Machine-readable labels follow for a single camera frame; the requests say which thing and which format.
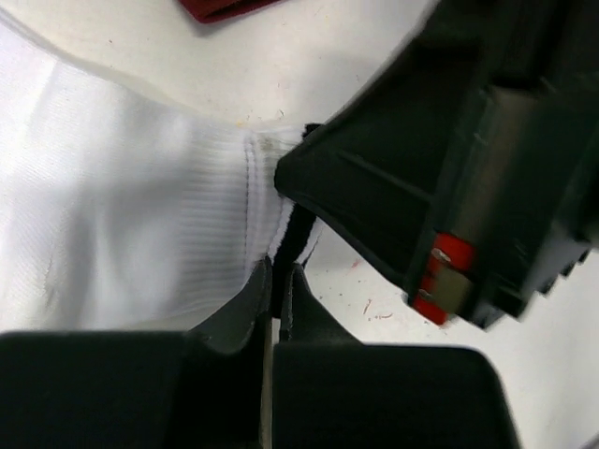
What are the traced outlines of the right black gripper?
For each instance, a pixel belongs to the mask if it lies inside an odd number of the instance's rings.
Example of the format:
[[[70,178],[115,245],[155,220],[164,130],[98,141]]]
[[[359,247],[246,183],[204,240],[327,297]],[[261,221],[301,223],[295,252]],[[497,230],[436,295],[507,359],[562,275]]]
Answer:
[[[598,246],[597,3],[438,2],[275,185],[435,324],[521,316]]]

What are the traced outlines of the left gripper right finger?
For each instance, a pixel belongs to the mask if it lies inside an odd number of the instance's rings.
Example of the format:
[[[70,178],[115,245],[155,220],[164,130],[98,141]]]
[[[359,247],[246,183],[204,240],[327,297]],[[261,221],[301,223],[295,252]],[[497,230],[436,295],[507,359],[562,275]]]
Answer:
[[[289,273],[272,359],[275,448],[517,448],[500,379],[478,351],[366,344]]]

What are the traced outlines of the white sock black stripes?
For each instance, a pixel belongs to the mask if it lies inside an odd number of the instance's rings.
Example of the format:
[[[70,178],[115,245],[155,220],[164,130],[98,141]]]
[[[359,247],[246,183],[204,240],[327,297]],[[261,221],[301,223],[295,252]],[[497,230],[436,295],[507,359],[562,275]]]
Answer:
[[[247,129],[136,91],[1,15],[1,327],[111,329],[211,313],[318,219],[274,186],[306,126]]]

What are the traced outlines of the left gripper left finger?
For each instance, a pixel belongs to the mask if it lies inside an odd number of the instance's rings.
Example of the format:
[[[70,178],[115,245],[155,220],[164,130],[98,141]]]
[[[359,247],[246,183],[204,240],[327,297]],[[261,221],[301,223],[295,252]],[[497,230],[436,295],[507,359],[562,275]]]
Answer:
[[[271,266],[187,331],[1,337],[5,448],[257,448]]]

